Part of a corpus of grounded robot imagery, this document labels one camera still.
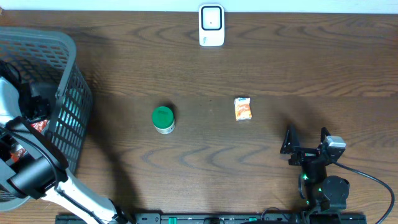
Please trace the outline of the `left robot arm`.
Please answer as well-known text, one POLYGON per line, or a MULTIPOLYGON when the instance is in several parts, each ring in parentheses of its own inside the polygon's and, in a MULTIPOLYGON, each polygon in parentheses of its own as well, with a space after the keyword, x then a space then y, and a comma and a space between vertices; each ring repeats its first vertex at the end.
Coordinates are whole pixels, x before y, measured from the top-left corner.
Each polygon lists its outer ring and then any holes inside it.
POLYGON ((15 139, 32 159, 14 170, 6 162, 1 186, 18 198, 56 203, 86 223, 135 223, 135 219, 81 183, 63 153, 32 124, 47 119, 50 101, 33 95, 17 68, 1 62, 1 132, 15 139))

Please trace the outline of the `teal snack packet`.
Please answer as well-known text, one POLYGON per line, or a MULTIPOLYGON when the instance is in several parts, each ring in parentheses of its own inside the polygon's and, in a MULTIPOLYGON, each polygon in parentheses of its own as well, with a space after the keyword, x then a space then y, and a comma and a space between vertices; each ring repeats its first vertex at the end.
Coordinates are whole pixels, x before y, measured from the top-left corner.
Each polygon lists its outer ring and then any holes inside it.
POLYGON ((61 122, 72 127, 76 132, 83 127, 81 122, 81 104, 83 103, 83 98, 80 91, 76 89, 71 89, 67 91, 64 98, 61 112, 58 118, 61 122))

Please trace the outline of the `orange snack sachet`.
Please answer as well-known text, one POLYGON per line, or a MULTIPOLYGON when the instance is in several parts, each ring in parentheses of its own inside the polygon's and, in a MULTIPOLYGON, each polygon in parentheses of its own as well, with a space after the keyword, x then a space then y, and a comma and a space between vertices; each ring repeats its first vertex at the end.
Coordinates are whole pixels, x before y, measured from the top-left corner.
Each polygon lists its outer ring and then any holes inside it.
POLYGON ((236 121, 249 120, 252 118, 250 102, 250 98, 238 97, 234 99, 236 121))

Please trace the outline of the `red chocolate bar wrapper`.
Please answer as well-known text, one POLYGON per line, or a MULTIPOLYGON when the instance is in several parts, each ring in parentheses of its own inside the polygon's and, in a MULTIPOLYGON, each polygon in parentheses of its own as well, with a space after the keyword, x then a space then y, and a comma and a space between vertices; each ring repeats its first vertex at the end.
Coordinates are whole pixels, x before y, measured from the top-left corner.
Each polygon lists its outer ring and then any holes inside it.
MULTIPOLYGON (((31 126, 38 130, 41 134, 48 129, 47 125, 49 124, 49 119, 45 119, 43 121, 39 121, 37 123, 31 124, 31 126)), ((16 146, 12 146, 12 150, 10 152, 11 159, 13 162, 17 162, 18 160, 22 159, 24 156, 28 155, 28 152, 20 145, 17 144, 16 146)))

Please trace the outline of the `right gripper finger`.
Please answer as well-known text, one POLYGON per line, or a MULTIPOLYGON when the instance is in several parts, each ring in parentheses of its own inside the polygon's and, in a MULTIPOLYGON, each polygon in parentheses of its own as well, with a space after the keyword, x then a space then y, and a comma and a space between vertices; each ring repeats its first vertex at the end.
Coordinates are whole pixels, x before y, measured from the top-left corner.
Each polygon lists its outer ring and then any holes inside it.
POLYGON ((293 124, 287 126, 284 141, 282 143, 280 153, 281 154, 295 154, 297 149, 300 147, 299 137, 296 132, 296 128, 293 124))
POLYGON ((328 139, 327 137, 330 135, 329 131, 327 130, 326 127, 321 128, 321 133, 320 133, 320 142, 321 144, 328 145, 328 139))

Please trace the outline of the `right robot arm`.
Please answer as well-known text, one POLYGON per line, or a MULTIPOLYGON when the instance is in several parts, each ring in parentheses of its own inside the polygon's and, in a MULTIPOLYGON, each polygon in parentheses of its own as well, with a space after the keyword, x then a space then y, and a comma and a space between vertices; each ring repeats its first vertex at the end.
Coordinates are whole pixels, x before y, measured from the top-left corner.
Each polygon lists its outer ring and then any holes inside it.
POLYGON ((343 138, 332 136, 325 127, 321 128, 316 148, 302 147, 294 126, 287 126, 280 153, 290 156, 289 165, 302 168, 300 186, 305 189, 299 192, 316 212, 339 212, 346 208, 349 182, 326 172, 326 166, 335 163, 345 149, 343 138))

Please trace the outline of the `green lid jar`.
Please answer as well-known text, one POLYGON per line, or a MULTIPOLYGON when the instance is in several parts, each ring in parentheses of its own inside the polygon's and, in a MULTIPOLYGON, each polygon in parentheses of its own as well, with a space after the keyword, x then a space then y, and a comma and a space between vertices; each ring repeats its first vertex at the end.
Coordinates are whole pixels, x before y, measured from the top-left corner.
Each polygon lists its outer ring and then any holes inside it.
POLYGON ((170 134, 175 129, 174 112, 166 106, 157 107, 152 113, 152 122, 160 134, 170 134))

